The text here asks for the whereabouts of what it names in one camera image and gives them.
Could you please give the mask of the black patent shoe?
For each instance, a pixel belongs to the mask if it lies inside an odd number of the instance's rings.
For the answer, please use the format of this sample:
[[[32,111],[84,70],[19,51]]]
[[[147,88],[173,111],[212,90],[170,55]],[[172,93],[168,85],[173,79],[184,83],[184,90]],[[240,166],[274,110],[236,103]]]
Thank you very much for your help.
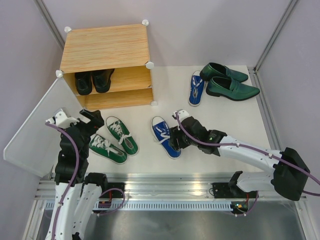
[[[76,72],[74,74],[75,87],[79,95],[85,96],[92,92],[91,72]]]
[[[97,93],[106,93],[111,87],[111,76],[115,69],[95,70],[92,72],[92,81]]]

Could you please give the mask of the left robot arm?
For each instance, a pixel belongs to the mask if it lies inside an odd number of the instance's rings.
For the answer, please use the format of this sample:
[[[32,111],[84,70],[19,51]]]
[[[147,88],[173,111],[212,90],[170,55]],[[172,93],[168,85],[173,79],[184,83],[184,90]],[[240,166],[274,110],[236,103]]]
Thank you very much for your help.
[[[59,109],[45,125],[60,132],[60,151],[54,170],[55,198],[47,240],[82,240],[98,198],[109,193],[107,176],[87,173],[90,141],[104,125],[99,110],[79,112],[89,121]]]

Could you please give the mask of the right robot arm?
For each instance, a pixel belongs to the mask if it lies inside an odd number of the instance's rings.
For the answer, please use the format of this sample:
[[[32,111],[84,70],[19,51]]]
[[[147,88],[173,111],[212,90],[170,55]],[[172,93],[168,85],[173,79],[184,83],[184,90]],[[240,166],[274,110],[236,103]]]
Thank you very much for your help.
[[[293,148],[272,150],[240,141],[223,131],[207,130],[185,110],[175,111],[177,126],[170,128],[169,145],[175,150],[195,146],[208,155],[241,161],[259,172],[237,171],[228,182],[228,192],[235,198],[255,191],[275,191],[280,196],[299,201],[310,170]]]

